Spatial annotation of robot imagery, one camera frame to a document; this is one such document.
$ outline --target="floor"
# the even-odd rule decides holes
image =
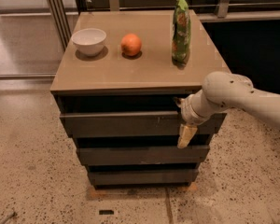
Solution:
[[[56,72],[62,56],[49,15],[0,16],[0,74]],[[230,109],[190,187],[95,190],[50,84],[0,81],[0,223],[280,224],[274,128]]]

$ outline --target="beige drawer front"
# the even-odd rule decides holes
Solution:
[[[178,135],[182,121],[177,111],[61,114],[72,137]]]

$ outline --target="black panel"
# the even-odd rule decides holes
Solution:
[[[148,170],[174,170],[195,169],[196,163],[172,163],[159,165],[112,165],[112,166],[90,166],[90,172],[121,172],[121,171],[148,171]]]
[[[249,77],[257,89],[280,93],[280,21],[205,23],[233,73]]]
[[[214,13],[219,0],[187,0],[196,13]],[[85,0],[76,0],[85,11]],[[119,0],[120,9],[174,9],[176,0]],[[109,10],[109,0],[92,0],[90,10]],[[280,10],[280,0],[231,0],[229,11]]]
[[[175,95],[115,95],[60,97],[65,113],[121,112],[121,111],[175,111],[179,110]]]

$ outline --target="cabinet top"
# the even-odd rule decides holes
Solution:
[[[194,11],[190,11],[191,39],[188,63],[171,58],[173,11],[119,11],[81,13],[75,31],[100,28],[106,32],[105,48],[87,57],[68,43],[51,86],[53,94],[121,93],[123,91],[198,90],[214,71],[230,72]],[[141,55],[122,56],[120,41],[128,33],[142,40]]]

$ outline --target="drawer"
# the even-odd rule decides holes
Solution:
[[[61,114],[70,137],[177,135],[182,120],[177,111]]]
[[[178,136],[77,139],[82,165],[194,163],[205,160],[212,135],[195,135],[186,148]]]
[[[104,113],[136,111],[178,111],[175,97],[185,98],[189,94],[150,95],[80,95],[57,96],[56,102],[62,113]]]
[[[190,184],[195,181],[198,170],[195,164],[137,165],[89,167],[88,177],[96,186],[139,184]]]

